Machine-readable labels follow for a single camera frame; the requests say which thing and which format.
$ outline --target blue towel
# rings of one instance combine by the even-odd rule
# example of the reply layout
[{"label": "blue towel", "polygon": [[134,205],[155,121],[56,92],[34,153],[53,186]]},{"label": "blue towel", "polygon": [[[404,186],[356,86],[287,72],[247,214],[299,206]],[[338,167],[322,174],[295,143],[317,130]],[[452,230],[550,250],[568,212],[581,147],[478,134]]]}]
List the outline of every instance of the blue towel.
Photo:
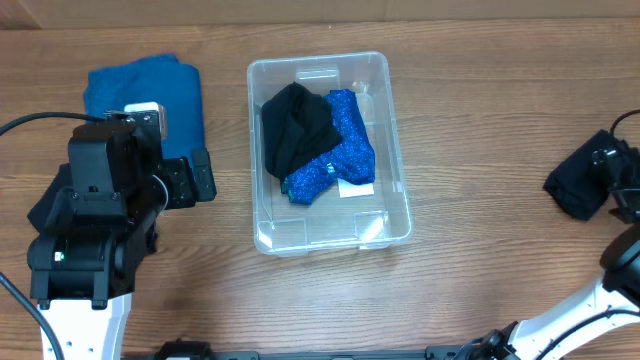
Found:
[{"label": "blue towel", "polygon": [[167,112],[169,137],[162,142],[165,159],[186,156],[205,147],[200,73],[175,55],[156,55],[131,64],[93,70],[84,92],[87,114],[104,116],[125,105],[155,101]]}]

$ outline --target clear plastic bin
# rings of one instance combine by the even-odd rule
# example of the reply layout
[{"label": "clear plastic bin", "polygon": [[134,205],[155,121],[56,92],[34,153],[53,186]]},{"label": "clear plastic bin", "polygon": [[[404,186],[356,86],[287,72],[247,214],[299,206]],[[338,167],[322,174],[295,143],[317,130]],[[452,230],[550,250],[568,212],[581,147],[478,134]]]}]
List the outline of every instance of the clear plastic bin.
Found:
[{"label": "clear plastic bin", "polygon": [[[279,180],[264,166],[261,107],[293,81],[320,95],[335,89],[356,93],[376,153],[373,186],[360,188],[339,181],[309,206],[291,204],[280,193]],[[322,249],[384,248],[409,239],[411,211],[384,55],[365,52],[258,60],[247,70],[247,85],[253,230],[258,250],[268,255],[299,256]],[[368,195],[345,197],[358,193]]]}]

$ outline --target black fabric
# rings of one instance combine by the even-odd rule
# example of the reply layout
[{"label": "black fabric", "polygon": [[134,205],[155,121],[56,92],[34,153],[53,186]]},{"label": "black fabric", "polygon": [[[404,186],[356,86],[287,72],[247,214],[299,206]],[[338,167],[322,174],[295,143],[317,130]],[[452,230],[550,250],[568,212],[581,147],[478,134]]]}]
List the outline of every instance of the black fabric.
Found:
[{"label": "black fabric", "polygon": [[39,233],[42,233],[45,229],[47,217],[53,210],[53,204],[58,191],[66,186],[73,186],[71,166],[69,164],[62,164],[47,191],[42,195],[40,201],[29,211],[29,214],[27,214],[31,225],[33,225]]},{"label": "black fabric", "polygon": [[265,167],[281,182],[342,141],[329,103],[295,82],[264,104],[262,124]]},{"label": "black fabric", "polygon": [[598,131],[549,174],[543,189],[567,214],[589,220],[607,200],[607,186],[591,163],[595,151],[611,148],[614,141],[609,132]]}]

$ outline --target white tag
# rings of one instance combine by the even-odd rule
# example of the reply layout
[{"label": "white tag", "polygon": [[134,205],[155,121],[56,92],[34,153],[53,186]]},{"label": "white tag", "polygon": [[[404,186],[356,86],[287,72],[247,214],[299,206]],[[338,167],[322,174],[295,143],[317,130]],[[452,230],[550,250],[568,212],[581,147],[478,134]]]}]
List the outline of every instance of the white tag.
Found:
[{"label": "white tag", "polygon": [[338,179],[338,191],[340,192],[341,198],[373,195],[373,183],[364,185],[353,185],[348,181]]}]

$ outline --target black cable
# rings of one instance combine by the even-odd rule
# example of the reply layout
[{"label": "black cable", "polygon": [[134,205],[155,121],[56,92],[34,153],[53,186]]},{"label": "black cable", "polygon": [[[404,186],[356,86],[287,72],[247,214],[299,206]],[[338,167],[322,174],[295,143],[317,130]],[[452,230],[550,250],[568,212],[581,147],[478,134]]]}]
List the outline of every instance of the black cable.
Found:
[{"label": "black cable", "polygon": [[611,134],[611,136],[613,136],[613,132],[616,130],[616,126],[618,126],[618,124],[619,124],[622,120],[624,120],[624,119],[628,118],[629,116],[633,116],[633,115],[637,115],[637,114],[640,114],[640,109],[637,109],[637,110],[631,110],[631,111],[629,111],[629,112],[627,112],[627,113],[624,113],[624,114],[622,114],[622,115],[618,116],[618,118],[616,119],[616,121],[614,121],[614,122],[613,122],[613,124],[611,124],[611,130],[609,130],[609,133]]},{"label": "black cable", "polygon": [[103,118],[99,118],[91,115],[85,115],[85,114],[78,114],[78,113],[67,113],[67,112],[36,113],[36,114],[23,116],[5,125],[2,125],[2,127],[0,127],[0,136],[4,135],[4,133],[6,133],[7,131],[13,129],[18,125],[24,124],[31,120],[44,119],[44,118],[67,118],[67,119],[78,119],[78,120],[86,120],[86,121],[93,121],[93,122],[104,121]]},{"label": "black cable", "polygon": [[624,315],[633,315],[633,316],[638,316],[640,317],[640,313],[636,312],[636,311],[631,311],[631,310],[607,310],[607,311],[603,311],[600,314],[594,315],[578,324],[576,324],[575,326],[573,326],[572,328],[570,328],[569,330],[565,331],[562,335],[560,335],[557,339],[553,340],[549,345],[547,345],[547,347],[540,353],[540,355],[538,355],[538,357],[536,357],[536,360],[542,360],[545,356],[547,356],[547,354],[549,354],[551,352],[551,350],[555,349],[556,346],[558,346],[564,339],[568,338],[569,336],[571,336],[573,333],[575,333],[576,331],[582,329],[583,327],[590,325],[602,318],[609,318],[613,315],[619,315],[619,314],[624,314]]},{"label": "black cable", "polygon": [[62,347],[60,347],[60,342],[58,341],[56,334],[53,332],[51,325],[47,322],[47,319],[42,316],[40,311],[33,306],[31,301],[29,301],[29,299],[27,299],[27,297],[24,296],[24,294],[22,294],[2,272],[0,272],[0,284],[2,284],[2,286],[4,286],[4,288],[7,289],[7,291],[20,303],[20,305],[22,305],[22,307],[24,307],[38,322],[38,325],[40,325],[44,333],[49,338],[49,342],[53,348],[53,353],[56,355],[56,359],[64,360],[64,353],[62,352]]},{"label": "black cable", "polygon": [[479,344],[479,343],[481,343],[481,342],[482,342],[482,338],[477,338],[477,339],[470,340],[468,343],[466,343],[466,344],[464,344],[464,345],[462,345],[462,346],[460,347],[460,349],[458,350],[458,352],[456,352],[456,354],[455,354],[455,355],[453,355],[453,357],[451,358],[451,360],[462,360],[462,359],[460,358],[460,356],[461,356],[462,354],[466,354],[466,352],[465,352],[465,348],[467,348],[467,347],[469,347],[469,346],[471,346],[471,345]]}]

